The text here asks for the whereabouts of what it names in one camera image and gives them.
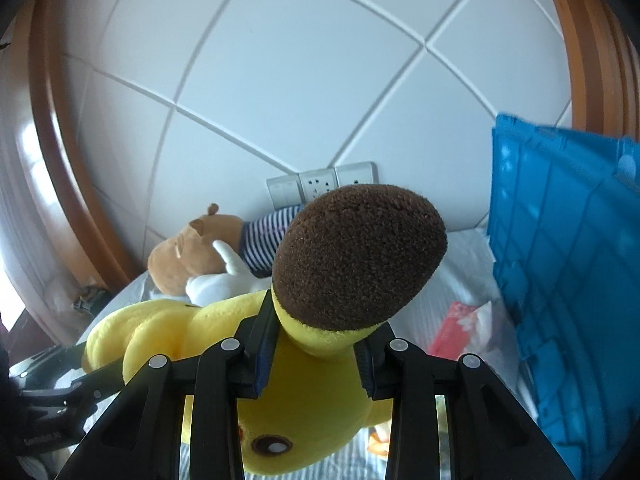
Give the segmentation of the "white wall socket panel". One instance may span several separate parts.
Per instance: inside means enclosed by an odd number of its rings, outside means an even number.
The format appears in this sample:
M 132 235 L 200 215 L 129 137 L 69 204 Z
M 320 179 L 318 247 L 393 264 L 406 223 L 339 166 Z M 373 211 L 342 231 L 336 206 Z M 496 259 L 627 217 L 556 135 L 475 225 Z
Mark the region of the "white wall socket panel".
M 375 184 L 378 170 L 374 162 L 308 170 L 300 174 L 267 180 L 267 188 L 274 209 L 303 205 L 345 185 Z

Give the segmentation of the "pink tissue paper pack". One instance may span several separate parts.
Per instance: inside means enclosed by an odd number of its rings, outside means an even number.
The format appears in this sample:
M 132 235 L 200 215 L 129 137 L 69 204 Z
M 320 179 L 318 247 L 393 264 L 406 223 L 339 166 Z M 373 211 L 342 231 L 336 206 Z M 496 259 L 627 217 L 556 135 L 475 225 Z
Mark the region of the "pink tissue paper pack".
M 454 302 L 427 348 L 431 356 L 457 361 L 465 353 L 487 360 L 501 356 L 511 337 L 501 304 L 487 301 L 479 307 Z

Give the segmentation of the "brown capybara plush striped shirt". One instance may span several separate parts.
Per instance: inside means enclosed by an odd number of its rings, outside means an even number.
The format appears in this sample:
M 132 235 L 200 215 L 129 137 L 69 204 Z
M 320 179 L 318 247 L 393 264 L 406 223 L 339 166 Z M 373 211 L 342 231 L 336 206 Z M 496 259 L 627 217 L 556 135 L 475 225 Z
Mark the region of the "brown capybara plush striped shirt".
M 286 206 L 254 220 L 221 214 L 211 204 L 178 234 L 158 244 L 149 255 L 148 271 L 155 286 L 170 296 L 184 295 L 200 276 L 248 271 L 269 278 L 285 232 L 303 210 Z

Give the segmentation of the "white rabbit plush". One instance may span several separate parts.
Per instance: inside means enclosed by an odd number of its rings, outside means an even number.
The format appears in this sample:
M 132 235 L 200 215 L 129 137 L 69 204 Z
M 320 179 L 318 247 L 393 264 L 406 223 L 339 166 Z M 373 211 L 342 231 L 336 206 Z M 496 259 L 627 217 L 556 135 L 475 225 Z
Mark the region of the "white rabbit plush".
M 189 278 L 186 282 L 186 296 L 192 304 L 206 307 L 214 302 L 266 290 L 271 285 L 271 278 L 258 278 L 250 272 L 248 266 L 226 242 L 214 240 L 213 248 L 221 256 L 224 272 Z

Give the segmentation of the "dark bag on floor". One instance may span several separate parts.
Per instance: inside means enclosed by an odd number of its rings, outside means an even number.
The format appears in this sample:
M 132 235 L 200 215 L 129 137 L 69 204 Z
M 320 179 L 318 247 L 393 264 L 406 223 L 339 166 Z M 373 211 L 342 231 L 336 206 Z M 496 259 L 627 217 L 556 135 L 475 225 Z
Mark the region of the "dark bag on floor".
M 75 311 L 96 318 L 112 299 L 113 294 L 108 289 L 91 285 L 78 292 L 72 306 Z

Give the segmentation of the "yellow tiger plush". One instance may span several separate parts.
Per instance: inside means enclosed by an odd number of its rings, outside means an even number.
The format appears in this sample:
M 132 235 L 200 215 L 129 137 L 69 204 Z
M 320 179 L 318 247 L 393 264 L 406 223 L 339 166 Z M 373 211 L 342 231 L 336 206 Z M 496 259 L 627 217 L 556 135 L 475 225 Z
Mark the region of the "yellow tiger plush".
M 120 361 L 130 380 L 157 354 L 198 356 L 271 298 L 281 329 L 266 388 L 238 404 L 240 448 L 247 472 L 288 474 L 390 420 L 392 402 L 370 399 L 361 385 L 354 347 L 413 300 L 446 249 L 445 223 L 423 196 L 344 186 L 295 217 L 265 292 L 206 307 L 160 299 L 120 309 L 94 326 L 82 366 Z

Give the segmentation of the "blue plastic storage crate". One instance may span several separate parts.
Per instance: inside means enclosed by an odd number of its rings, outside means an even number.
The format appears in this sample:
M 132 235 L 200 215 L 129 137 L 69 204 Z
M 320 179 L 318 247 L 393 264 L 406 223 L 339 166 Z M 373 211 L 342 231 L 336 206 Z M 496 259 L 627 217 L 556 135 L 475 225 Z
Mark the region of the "blue plastic storage crate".
M 540 429 L 578 479 L 639 419 L 639 145 L 500 115 L 487 234 Z

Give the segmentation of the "light blue tablecloth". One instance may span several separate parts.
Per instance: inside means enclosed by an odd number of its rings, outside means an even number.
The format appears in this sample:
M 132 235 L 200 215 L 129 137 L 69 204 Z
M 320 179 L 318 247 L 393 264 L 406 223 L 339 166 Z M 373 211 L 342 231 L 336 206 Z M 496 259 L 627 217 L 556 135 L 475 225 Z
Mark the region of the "light blue tablecloth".
M 491 275 L 493 264 L 494 256 L 489 249 L 488 238 L 482 230 L 472 229 L 448 234 L 448 249 L 440 267 L 408 307 L 390 321 L 394 333 L 426 350 L 450 306 L 456 301 L 475 307 L 492 301 L 501 304 L 506 311 L 498 286 Z M 78 344 L 85 342 L 94 326 L 99 325 L 113 312 L 126 308 L 130 304 L 157 299 L 190 301 L 188 296 L 171 297 L 162 294 L 155 286 L 150 274 L 144 272 L 111 300 L 80 336 Z M 501 356 L 490 356 L 484 360 L 535 420 L 537 411 L 533 398 L 519 371 L 515 330 L 507 314 L 506 318 L 511 329 L 509 344 L 503 348 Z M 376 438 L 382 439 L 382 436 L 385 439 L 388 438 L 390 422 L 384 422 L 376 428 L 360 430 L 340 450 L 305 468 L 277 476 L 245 474 L 245 479 L 383 479 L 388 441 L 383 445 L 381 440 L 380 450 L 373 453 L 371 446 L 374 442 L 374 434 Z

